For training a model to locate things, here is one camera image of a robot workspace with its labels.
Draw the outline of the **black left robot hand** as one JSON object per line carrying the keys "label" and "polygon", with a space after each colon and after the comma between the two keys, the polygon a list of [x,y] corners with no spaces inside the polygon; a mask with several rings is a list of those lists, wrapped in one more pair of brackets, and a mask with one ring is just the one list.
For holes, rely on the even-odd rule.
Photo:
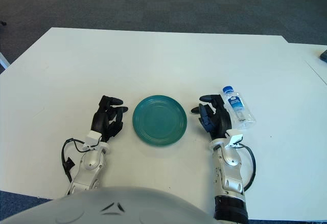
{"label": "black left robot hand", "polygon": [[91,130],[101,134],[101,142],[108,142],[122,130],[123,113],[127,111],[128,107],[123,106],[122,100],[102,96],[92,120]]}

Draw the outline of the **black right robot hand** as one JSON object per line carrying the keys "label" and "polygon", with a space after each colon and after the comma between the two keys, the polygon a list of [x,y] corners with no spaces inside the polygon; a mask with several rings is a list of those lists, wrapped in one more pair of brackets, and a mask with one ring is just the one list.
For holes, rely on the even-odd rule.
{"label": "black right robot hand", "polygon": [[232,129],[232,124],[221,95],[204,95],[199,100],[207,104],[199,103],[191,109],[191,113],[200,115],[199,121],[212,140],[225,138],[225,133]]}

